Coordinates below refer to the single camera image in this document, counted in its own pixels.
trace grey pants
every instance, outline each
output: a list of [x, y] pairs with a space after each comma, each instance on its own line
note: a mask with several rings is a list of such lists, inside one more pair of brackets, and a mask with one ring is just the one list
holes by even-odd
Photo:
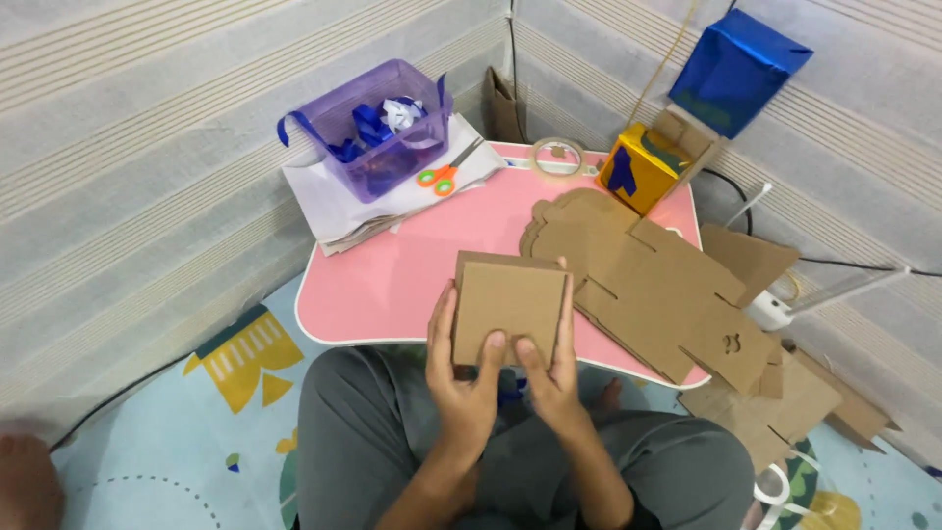
[[[371, 528], [409, 483], [438, 432], [423, 362], [361, 346], [334, 348], [312, 363], [298, 420], [303, 530]], [[500, 408], [480, 461], [477, 509], [458, 528], [575, 526], [566, 455], [527, 409], [520, 401]], [[663, 528], [739, 528], [755, 475], [727, 431], [650, 411], [593, 419], [625, 482]]]

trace hand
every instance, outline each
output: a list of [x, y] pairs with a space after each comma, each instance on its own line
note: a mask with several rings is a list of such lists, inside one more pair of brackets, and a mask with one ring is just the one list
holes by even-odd
[[425, 379], [431, 399], [438, 406], [441, 431], [436, 444], [449, 457], [470, 468], [484, 452], [497, 416], [497, 379], [503, 364], [503, 331], [487, 336], [483, 359], [474, 381], [459, 381], [451, 364], [451, 323], [457, 293], [448, 280], [429, 321], [429, 356]]
[[[557, 262], [566, 267], [566, 258]], [[543, 356], [533, 341], [527, 338], [514, 344], [517, 357], [527, 371], [530, 398], [537, 415], [558, 435], [585, 425], [589, 418], [579, 402], [577, 388], [576, 350], [573, 348], [573, 276], [566, 275], [562, 297], [562, 312], [557, 326], [556, 350], [553, 364], [547, 371]]]

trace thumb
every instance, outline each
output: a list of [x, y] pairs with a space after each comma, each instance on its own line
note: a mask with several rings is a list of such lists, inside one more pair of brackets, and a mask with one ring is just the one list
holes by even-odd
[[532, 340], [524, 337], [518, 340], [513, 347], [517, 352], [517, 358], [520, 359], [520, 363], [524, 365], [524, 370], [527, 372], [527, 380], [530, 385], [538, 389], [548, 384], [549, 375], [546, 374], [543, 356], [541, 356], [540, 351], [536, 349], [536, 344], [534, 344]]
[[507, 344], [507, 334], [502, 330], [492, 331], [484, 340], [481, 350], [480, 369], [476, 387], [487, 389], [497, 388], [497, 379], [500, 378], [500, 367], [504, 365], [504, 347]]

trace blue box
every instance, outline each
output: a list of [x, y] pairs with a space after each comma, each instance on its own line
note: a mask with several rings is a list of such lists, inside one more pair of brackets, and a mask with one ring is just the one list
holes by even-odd
[[814, 52], [733, 9], [710, 25], [668, 94], [727, 138], [735, 138]]

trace play mat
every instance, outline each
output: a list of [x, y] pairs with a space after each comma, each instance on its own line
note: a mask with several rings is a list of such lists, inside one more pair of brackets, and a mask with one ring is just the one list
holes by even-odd
[[[289, 529], [295, 523], [301, 380], [327, 346], [294, 317], [300, 277], [56, 451], [63, 530]], [[676, 391], [633, 381], [655, 410], [686, 414]], [[865, 452], [825, 425], [788, 462], [796, 505], [826, 510], [775, 528], [942, 528], [942, 485], [880, 439]]]

